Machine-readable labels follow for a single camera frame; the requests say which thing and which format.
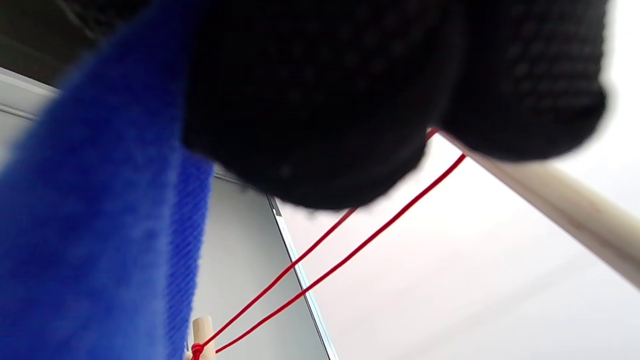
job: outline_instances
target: wooden peg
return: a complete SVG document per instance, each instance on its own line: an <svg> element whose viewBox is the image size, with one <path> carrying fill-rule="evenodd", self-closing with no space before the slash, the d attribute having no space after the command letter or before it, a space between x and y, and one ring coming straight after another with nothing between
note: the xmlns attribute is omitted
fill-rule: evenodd
<svg viewBox="0 0 640 360"><path fill-rule="evenodd" d="M193 342L202 344L213 336L213 322L210 316L203 316L193 320ZM191 360L192 353L187 351L184 355L185 360ZM200 360L216 360L216 344L212 341L200 355Z"/></svg>

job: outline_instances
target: blue towel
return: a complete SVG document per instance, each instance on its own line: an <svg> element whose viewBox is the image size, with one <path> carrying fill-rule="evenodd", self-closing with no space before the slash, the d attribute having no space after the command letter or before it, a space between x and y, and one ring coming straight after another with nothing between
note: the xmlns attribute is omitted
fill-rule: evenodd
<svg viewBox="0 0 640 360"><path fill-rule="evenodd" d="M182 359L212 165L181 146L206 0L97 51L0 176L0 358Z"/></svg>

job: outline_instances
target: wooden stick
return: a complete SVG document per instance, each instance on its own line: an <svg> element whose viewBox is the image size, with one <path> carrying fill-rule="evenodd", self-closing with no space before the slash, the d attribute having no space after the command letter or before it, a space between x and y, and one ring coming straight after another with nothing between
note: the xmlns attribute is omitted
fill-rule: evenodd
<svg viewBox="0 0 640 360"><path fill-rule="evenodd" d="M640 288L638 219L548 163L491 160L442 135Z"/></svg>
<svg viewBox="0 0 640 360"><path fill-rule="evenodd" d="M213 322L210 316L203 316L193 320L193 342L202 344L213 336ZM200 360L216 360L216 344L210 342L200 355ZM186 359L191 360L191 353L186 354Z"/></svg>

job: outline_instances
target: white wall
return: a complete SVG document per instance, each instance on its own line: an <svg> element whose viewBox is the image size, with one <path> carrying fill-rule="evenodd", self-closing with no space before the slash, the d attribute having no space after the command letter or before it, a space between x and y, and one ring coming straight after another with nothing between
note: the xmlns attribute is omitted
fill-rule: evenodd
<svg viewBox="0 0 640 360"><path fill-rule="evenodd" d="M612 2L605 126L555 161L637 217L639 11ZM311 281L459 154L439 136L431 145L418 171L303 262ZM280 209L298 252L339 218ZM340 360L640 358L640 293L470 160L314 295Z"/></svg>
<svg viewBox="0 0 640 360"><path fill-rule="evenodd" d="M221 327L291 263L265 195L215 179L193 317L211 316ZM291 272L217 340L220 347L300 292ZM243 341L220 360L327 360L304 299Z"/></svg>

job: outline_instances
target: red cord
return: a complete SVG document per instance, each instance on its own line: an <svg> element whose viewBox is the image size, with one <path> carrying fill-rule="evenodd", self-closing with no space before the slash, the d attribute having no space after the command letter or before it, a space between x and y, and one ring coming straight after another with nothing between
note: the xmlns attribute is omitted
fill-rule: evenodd
<svg viewBox="0 0 640 360"><path fill-rule="evenodd" d="M433 132L428 132L428 135L433 136L433 134L435 134L435 131ZM307 286L304 290L302 290L301 292L299 292L296 296L294 296L293 298L291 298L289 301L287 301L284 305L280 306L278 309L276 309L275 311L273 311L271 314L268 314L267 316L265 316L262 320L260 320L259 322L257 322L253 327L251 327L251 329L245 331L242 335L238 336L236 339L232 340L230 343L227 343L226 345L222 346L221 348L216 350L216 354L219 352L224 351L225 349L227 349L228 347L231 347L232 345L236 344L238 341L244 339L245 337L247 337L249 334L251 334L253 331L255 331L256 329L258 329L260 326L262 326L262 324L268 322L269 320L271 320L273 317L275 317L276 315L280 314L282 311L284 311L285 309L287 309L289 306L291 306L293 303L295 303L297 300L299 300L300 298L302 298L303 296L305 296L306 293L308 293L309 291L311 291L311 289L315 288L318 284L320 284L321 282L323 282L327 277L331 276L331 274L333 274L334 272L336 272L339 268L341 268L344 264L346 264L349 260L351 260L354 256L356 256L360 251L362 251L362 249L364 249L368 244L370 244L373 240L375 240L382 232L384 232L385 230L387 230L387 228L389 228L394 222L396 222L399 218L401 218L413 205L415 205L418 201L420 201L421 198L423 198L425 195L427 195L431 190L433 190L436 186L438 186L444 179L446 179L452 172L453 170L455 170L461 163L462 161L466 158L467 156L462 154L458 157L458 159L444 172L442 173L442 175L440 175L437 179L435 179L435 181L433 181L429 186L427 186L423 191L421 191L418 195L416 195L409 203L407 203L407 205L405 205L402 209L400 209L400 211L398 211L389 221L387 221L384 225L382 225L378 230L376 230L375 233L373 233L370 237L368 237L368 239L366 239L363 243L361 243L354 251L352 251L349 255L346 256L346 258L342 259L342 261L340 261L339 263L337 263L335 266L333 266L332 268L329 269L329 271L327 271L326 273L324 273L322 276L320 276L317 280L315 280L311 285ZM330 230L335 230L335 228L338 227L338 223L336 223L334 226L332 226L332 228ZM211 342L211 340L213 340L213 338L205 341L205 343L203 343L203 345L206 345L208 343Z"/></svg>
<svg viewBox="0 0 640 360"><path fill-rule="evenodd" d="M284 270L282 270L280 275L278 275L275 279L273 279L273 281L271 281L271 284L267 285L267 287L264 288L264 290L262 290L255 298L253 298L253 300L249 301L249 303L245 305L242 308L242 310L238 312L238 314L236 314L229 321L227 321L227 323L223 325L220 328L220 330L216 331L216 333L213 334L213 336L211 336L209 339L207 339L207 341L203 342L202 345L207 346L210 342L215 340L224 330L227 330L227 328L229 328L231 324L233 324L240 316L246 313L247 310L249 310L249 308L251 308L256 302L258 302L258 300L262 299L262 297L266 295L266 293L271 291L271 289L273 289L273 287L276 286L291 271L291 269L296 267L296 265L299 264L300 261L303 261L313 250L315 250L323 241L325 241L325 239L327 239L329 235L331 235L340 225L342 225L342 223L345 222L355 211L356 211L355 209L348 210L333 226L329 228L329 230L327 230L322 236L320 236L320 239L318 239L315 243L313 243L313 245L311 245L311 247L309 247L309 249L307 249L307 251L305 251L298 259L293 261L289 266L287 266Z"/></svg>
<svg viewBox="0 0 640 360"><path fill-rule="evenodd" d="M205 345L194 343L191 346L191 360L200 360L200 355L204 351Z"/></svg>

